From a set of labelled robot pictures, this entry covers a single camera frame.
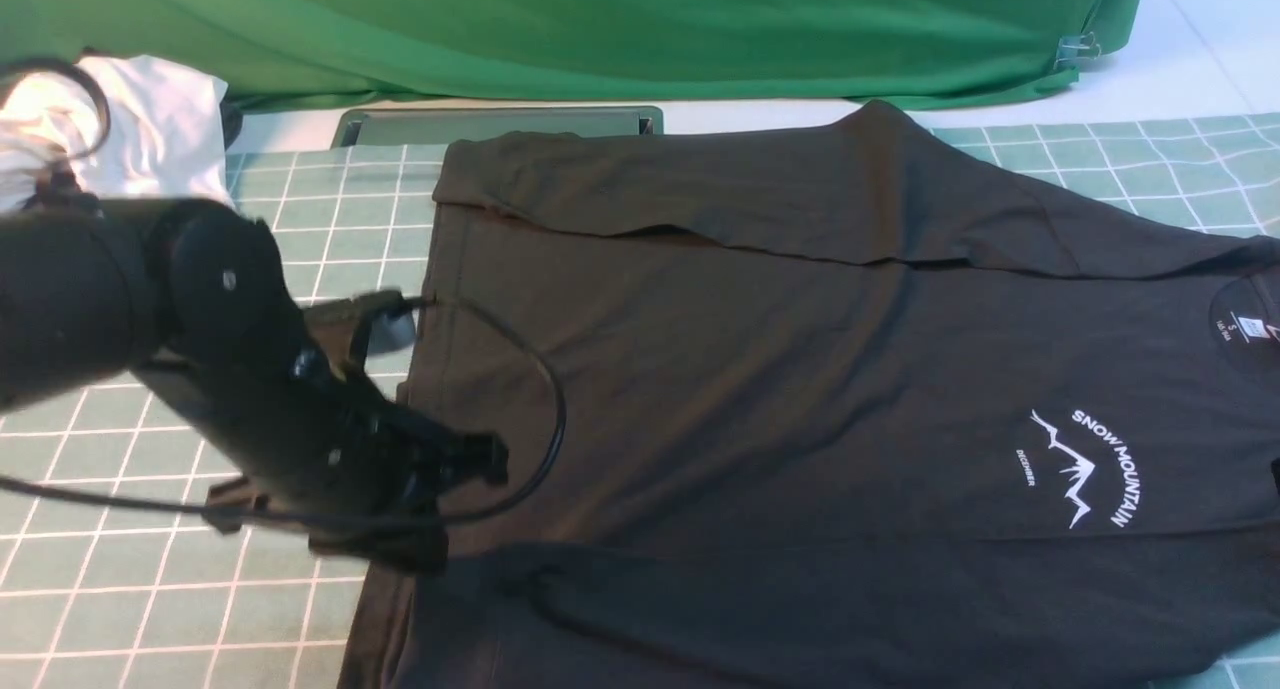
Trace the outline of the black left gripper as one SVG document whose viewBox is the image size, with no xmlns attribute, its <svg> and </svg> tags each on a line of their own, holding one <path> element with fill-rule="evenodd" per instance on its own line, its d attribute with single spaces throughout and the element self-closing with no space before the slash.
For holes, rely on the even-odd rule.
<svg viewBox="0 0 1280 689">
<path fill-rule="evenodd" d="M 320 557 L 439 574 L 448 537 L 436 490 L 508 482 L 494 433 L 448 432 L 389 401 L 353 364 L 344 377 L 315 350 L 294 375 L 156 359 L 136 377 L 238 470 L 207 490 L 204 521 L 302 537 Z"/>
</svg>

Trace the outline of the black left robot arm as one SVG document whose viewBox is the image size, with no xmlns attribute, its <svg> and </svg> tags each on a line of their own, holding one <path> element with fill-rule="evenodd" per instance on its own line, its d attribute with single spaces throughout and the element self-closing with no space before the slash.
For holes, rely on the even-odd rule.
<svg viewBox="0 0 1280 689">
<path fill-rule="evenodd" d="M 298 533 L 320 555 L 445 561 L 439 499 L 502 487 L 508 450 L 389 400 L 365 364 L 425 298 L 310 307 L 270 228 L 211 200 L 76 200 L 3 220 L 3 412 L 127 373 L 238 470 L 200 505 L 37 487 L 68 503 L 193 515 L 221 534 Z"/>
</svg>

